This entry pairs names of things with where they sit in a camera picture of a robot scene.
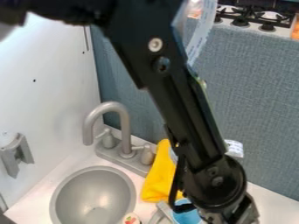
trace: yellow cloth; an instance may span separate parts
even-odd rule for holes
[[[168,201],[172,180],[176,171],[176,165],[170,158],[170,142],[162,140],[156,147],[156,159],[145,179],[142,199],[147,202]],[[177,199],[183,198],[181,192],[177,193]]]

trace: sink basin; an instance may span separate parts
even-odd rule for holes
[[[94,166],[75,172],[58,186],[50,215],[54,224],[116,224],[135,204],[136,189],[125,173]]]

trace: gray wall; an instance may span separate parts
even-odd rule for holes
[[[163,121],[149,95],[129,78],[112,46],[93,28],[103,101],[125,104],[133,134],[158,142]],[[245,145],[249,180],[299,200],[299,43],[214,27],[195,68],[226,139]],[[117,117],[105,122],[119,127]]]

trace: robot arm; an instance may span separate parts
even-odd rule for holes
[[[68,24],[94,24],[102,29],[135,84],[149,91],[165,120],[171,146],[178,155],[169,198],[175,212],[197,208],[203,219],[213,224],[258,222],[254,201],[246,193],[246,174],[237,161],[225,156],[226,146],[205,90],[187,66],[181,38],[173,25],[184,10],[185,0],[4,2],[9,11],[33,11]],[[192,204],[175,206],[178,190]]]

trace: white panel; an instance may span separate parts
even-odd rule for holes
[[[30,15],[0,42],[0,130],[21,132],[35,164],[17,179],[0,162],[0,193],[10,207],[81,143],[83,117],[100,103],[87,28]]]

